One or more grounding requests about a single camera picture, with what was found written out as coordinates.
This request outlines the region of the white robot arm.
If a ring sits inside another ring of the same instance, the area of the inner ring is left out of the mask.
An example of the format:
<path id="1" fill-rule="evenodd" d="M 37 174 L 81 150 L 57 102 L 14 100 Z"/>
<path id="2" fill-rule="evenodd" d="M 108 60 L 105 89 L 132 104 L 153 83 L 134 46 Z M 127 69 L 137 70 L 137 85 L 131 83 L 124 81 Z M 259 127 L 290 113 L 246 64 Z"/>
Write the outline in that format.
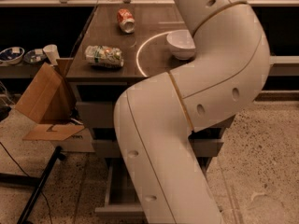
<path id="1" fill-rule="evenodd" d="M 149 224 L 225 224 L 189 137 L 257 97 L 270 70 L 269 46 L 247 0 L 174 1 L 196 56 L 119 97 L 117 140 Z"/>

